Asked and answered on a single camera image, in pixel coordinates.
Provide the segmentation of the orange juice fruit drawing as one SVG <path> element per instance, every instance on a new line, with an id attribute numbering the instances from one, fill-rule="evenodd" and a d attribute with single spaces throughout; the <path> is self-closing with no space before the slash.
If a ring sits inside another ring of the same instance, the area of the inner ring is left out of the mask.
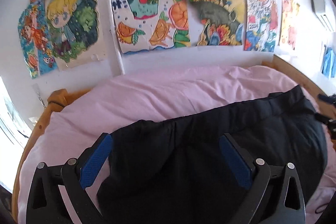
<path id="1" fill-rule="evenodd" d="M 191 45 L 187 0 L 112 0 L 121 53 Z"/>

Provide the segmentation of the black padded jacket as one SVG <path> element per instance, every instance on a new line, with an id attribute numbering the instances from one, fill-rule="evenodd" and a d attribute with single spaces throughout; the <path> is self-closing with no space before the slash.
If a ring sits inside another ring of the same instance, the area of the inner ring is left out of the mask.
<path id="1" fill-rule="evenodd" d="M 224 139 L 253 159 L 292 162 L 306 201 L 327 166 L 314 107 L 299 86 L 163 122 L 140 120 L 112 133 L 110 174 L 97 192 L 107 223 L 228 223 L 252 184 Z"/>

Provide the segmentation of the orange-haired mermaid drawing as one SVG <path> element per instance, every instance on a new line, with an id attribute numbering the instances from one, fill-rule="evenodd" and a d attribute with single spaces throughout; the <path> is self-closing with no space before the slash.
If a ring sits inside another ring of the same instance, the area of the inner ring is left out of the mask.
<path id="1" fill-rule="evenodd" d="M 32 79 L 57 69 L 43 2 L 30 4 L 18 21 L 18 35 Z"/>

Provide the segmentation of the pigs and chicks drawing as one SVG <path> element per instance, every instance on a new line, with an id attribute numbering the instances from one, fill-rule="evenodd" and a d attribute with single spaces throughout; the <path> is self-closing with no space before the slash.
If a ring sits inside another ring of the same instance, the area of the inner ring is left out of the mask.
<path id="1" fill-rule="evenodd" d="M 300 5 L 295 0 L 281 0 L 281 31 L 278 45 L 295 50 Z"/>

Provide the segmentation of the white air conditioner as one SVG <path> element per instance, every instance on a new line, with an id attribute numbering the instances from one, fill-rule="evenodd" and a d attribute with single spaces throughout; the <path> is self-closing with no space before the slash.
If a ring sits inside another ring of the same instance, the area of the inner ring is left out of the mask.
<path id="1" fill-rule="evenodd" d="M 327 9 L 326 1 L 311 0 L 311 6 L 315 16 L 321 22 L 323 27 L 330 32 L 335 32 L 333 12 Z"/>

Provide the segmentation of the blue hanging garment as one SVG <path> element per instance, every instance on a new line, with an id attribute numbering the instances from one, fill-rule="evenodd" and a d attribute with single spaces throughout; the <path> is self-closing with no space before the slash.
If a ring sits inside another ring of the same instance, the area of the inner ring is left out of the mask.
<path id="1" fill-rule="evenodd" d="M 329 78 L 335 78 L 335 51 L 332 47 L 327 47 L 322 61 L 322 74 Z"/>

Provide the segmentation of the blonde girl drawing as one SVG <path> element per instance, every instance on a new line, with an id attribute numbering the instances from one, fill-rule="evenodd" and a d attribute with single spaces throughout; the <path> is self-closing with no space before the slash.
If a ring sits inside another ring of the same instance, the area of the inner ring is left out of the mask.
<path id="1" fill-rule="evenodd" d="M 46 22 L 58 69 L 106 58 L 97 0 L 45 0 Z"/>

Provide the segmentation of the landscape river drawing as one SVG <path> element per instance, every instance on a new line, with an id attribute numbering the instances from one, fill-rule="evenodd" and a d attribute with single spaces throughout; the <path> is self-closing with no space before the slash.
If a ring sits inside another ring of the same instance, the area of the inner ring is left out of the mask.
<path id="1" fill-rule="evenodd" d="M 240 46 L 243 39 L 244 0 L 189 0 L 197 9 L 203 31 L 198 46 Z"/>

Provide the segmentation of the bright window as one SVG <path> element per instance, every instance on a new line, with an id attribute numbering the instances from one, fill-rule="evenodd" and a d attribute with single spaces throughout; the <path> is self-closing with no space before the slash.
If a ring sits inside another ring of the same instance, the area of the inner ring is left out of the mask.
<path id="1" fill-rule="evenodd" d="M 3 81 L 0 90 L 1 186 L 13 191 L 18 165 L 31 129 L 16 110 Z"/>

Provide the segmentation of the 2024 dragon drawing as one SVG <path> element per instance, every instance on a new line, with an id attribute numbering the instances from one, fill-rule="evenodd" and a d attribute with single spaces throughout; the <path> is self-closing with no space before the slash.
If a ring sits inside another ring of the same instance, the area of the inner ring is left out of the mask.
<path id="1" fill-rule="evenodd" d="M 278 29 L 277 0 L 247 0 L 245 51 L 274 52 Z"/>

